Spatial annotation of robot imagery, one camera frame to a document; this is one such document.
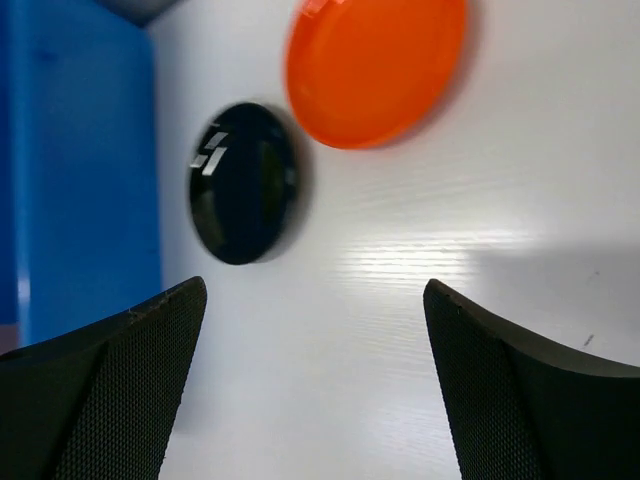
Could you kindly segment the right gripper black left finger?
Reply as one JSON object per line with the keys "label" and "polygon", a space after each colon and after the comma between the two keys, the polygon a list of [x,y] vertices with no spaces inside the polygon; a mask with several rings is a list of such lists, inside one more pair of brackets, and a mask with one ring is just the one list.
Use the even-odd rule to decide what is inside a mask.
{"label": "right gripper black left finger", "polygon": [[206,303],[196,276],[2,355],[2,478],[157,478]]}

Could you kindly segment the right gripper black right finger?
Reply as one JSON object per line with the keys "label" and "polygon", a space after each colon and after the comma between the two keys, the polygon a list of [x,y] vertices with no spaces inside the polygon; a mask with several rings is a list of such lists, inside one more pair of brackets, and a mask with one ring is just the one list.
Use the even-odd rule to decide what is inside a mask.
{"label": "right gripper black right finger", "polygon": [[423,302],[462,478],[638,478],[638,367],[545,338],[435,279]]}

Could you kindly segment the orange plate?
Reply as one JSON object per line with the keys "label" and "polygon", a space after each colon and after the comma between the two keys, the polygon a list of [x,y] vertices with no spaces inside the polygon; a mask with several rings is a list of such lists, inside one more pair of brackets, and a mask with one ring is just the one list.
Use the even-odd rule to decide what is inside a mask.
{"label": "orange plate", "polygon": [[451,83],[468,26],[465,1],[302,1],[284,83],[314,140],[378,147],[408,132]]}

